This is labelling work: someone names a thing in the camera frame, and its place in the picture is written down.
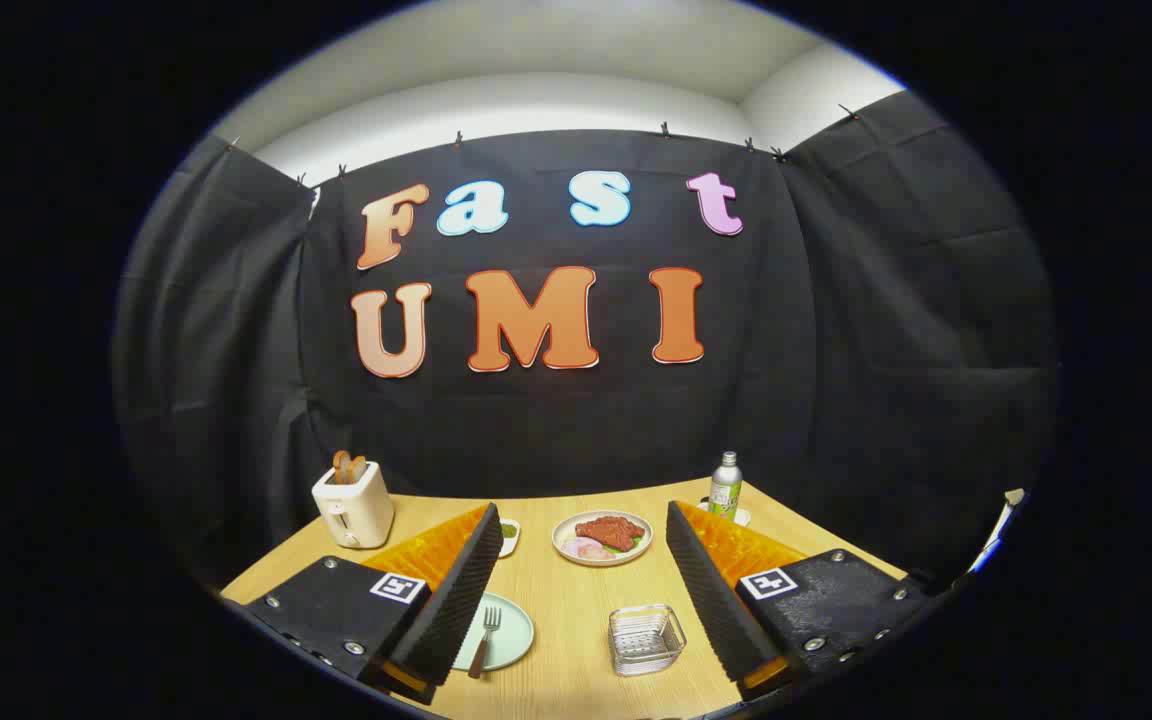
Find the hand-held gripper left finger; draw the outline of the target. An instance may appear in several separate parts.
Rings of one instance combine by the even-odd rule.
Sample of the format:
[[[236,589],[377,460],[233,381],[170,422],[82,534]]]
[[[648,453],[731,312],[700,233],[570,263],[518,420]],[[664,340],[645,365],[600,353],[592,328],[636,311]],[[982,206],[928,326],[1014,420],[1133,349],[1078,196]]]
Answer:
[[[242,611],[353,682],[429,705],[502,546],[498,507],[484,503],[362,562],[316,559]]]

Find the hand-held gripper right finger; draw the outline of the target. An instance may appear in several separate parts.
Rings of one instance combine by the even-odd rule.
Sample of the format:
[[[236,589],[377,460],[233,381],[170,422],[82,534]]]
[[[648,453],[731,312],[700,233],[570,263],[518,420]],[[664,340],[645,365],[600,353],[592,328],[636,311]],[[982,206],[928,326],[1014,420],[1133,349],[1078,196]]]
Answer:
[[[666,539],[727,679],[745,702],[835,673],[896,637],[929,602],[844,548],[808,556],[672,501]]]

